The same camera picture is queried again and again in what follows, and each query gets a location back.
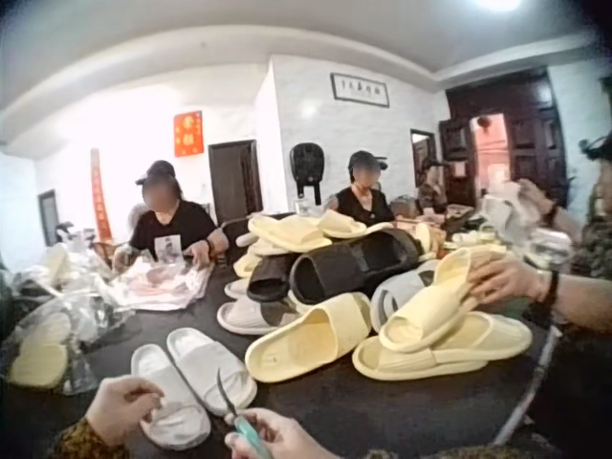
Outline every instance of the person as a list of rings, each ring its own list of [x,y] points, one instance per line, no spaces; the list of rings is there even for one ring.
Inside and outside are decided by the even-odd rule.
[[[133,376],[103,380],[85,417],[59,434],[48,459],[127,459],[130,455],[125,441],[138,429],[140,422],[152,421],[154,410],[162,406],[163,397],[157,385]],[[296,420],[265,408],[250,408],[239,414],[259,432],[274,459],[339,459]],[[225,420],[233,425],[231,414]],[[226,435],[225,443],[231,450],[232,459],[260,459],[246,438],[237,432]],[[371,451],[365,457],[391,459],[394,456],[385,451]],[[435,457],[514,459],[531,456],[507,448],[466,448]]]
[[[563,336],[530,416],[536,428],[571,457],[600,455],[612,429],[612,134],[587,155],[600,162],[602,215],[590,212],[591,221],[579,239],[574,232],[580,241],[575,255],[579,265],[573,260],[569,274],[545,273],[520,260],[504,259],[470,274],[471,293],[482,304],[527,297],[534,302],[532,312],[561,317],[557,327]],[[567,225],[569,218],[560,209],[549,220],[560,229],[575,228]]]
[[[363,150],[353,153],[348,163],[351,185],[333,196],[328,208],[368,227],[394,221],[395,216],[384,193],[375,189],[382,168],[386,168],[386,165],[381,167],[372,153]]]
[[[423,215],[435,223],[444,222],[448,200],[444,188],[440,185],[442,163],[428,159],[423,161],[425,179],[419,186],[418,202]]]
[[[184,254],[193,258],[196,267],[204,268],[228,248],[228,238],[207,212],[183,198],[172,164],[156,161],[136,183],[142,186],[148,211],[138,219],[129,243],[115,252],[117,273],[129,268],[143,251],[163,262]]]

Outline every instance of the black cap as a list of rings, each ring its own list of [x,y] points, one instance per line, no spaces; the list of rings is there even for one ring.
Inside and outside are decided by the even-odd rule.
[[[440,163],[435,158],[425,158],[423,163],[421,164],[421,168],[423,170],[430,170],[432,167],[443,166],[444,163]]]
[[[144,181],[152,176],[176,178],[176,173],[171,163],[164,160],[158,160],[146,169],[146,174],[136,181],[136,185],[144,185]]]
[[[382,169],[379,160],[372,153],[364,150],[353,153],[351,159],[348,160],[348,170],[353,170],[355,167],[370,170]]]

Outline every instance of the white wall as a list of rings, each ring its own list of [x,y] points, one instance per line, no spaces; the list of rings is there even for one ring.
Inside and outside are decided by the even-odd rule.
[[[550,66],[548,74],[561,118],[568,177],[574,177],[568,209],[584,221],[599,169],[580,152],[578,143],[606,136],[612,128],[609,98],[600,84],[600,78],[612,75],[612,66],[604,58],[590,59]]]
[[[129,237],[127,215],[142,201],[141,189],[134,181],[156,160],[174,164],[188,200],[213,204],[208,153],[174,157],[173,117],[201,110],[205,146],[255,139],[254,102],[265,75],[266,66],[259,65],[207,67],[122,91],[106,107],[105,119],[96,118],[99,110],[95,110],[94,117],[88,120],[96,126],[94,140],[69,142],[62,150],[36,162],[38,192],[55,189],[60,221],[94,228],[89,151],[96,146],[100,150],[106,210],[113,238],[118,242]],[[161,95],[172,97],[169,100]],[[81,126],[74,130],[86,129]]]
[[[358,150],[388,157],[381,178],[387,199],[415,192],[410,129],[437,132],[431,93],[336,62],[274,55],[272,64],[290,203],[297,193],[289,152],[301,142],[318,143],[325,152],[323,200],[348,186],[348,159]],[[334,100],[332,72],[385,82],[390,108]],[[313,199],[309,188],[306,195]]]
[[[45,251],[33,160],[0,152],[0,253],[13,272],[30,267]]]
[[[261,184],[264,211],[286,212],[289,209],[289,203],[287,202],[287,183],[272,63],[268,66],[268,74],[255,101],[255,115],[259,183]]]

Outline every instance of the red banner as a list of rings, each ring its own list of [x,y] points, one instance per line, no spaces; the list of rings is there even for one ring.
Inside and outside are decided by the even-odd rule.
[[[204,153],[202,112],[182,113],[174,117],[174,156]]]
[[[113,235],[108,223],[108,214],[104,204],[104,193],[102,192],[102,178],[99,170],[99,151],[97,148],[91,150],[92,163],[92,194],[94,196],[94,212],[96,213],[96,225],[98,237],[101,242],[112,243]]]

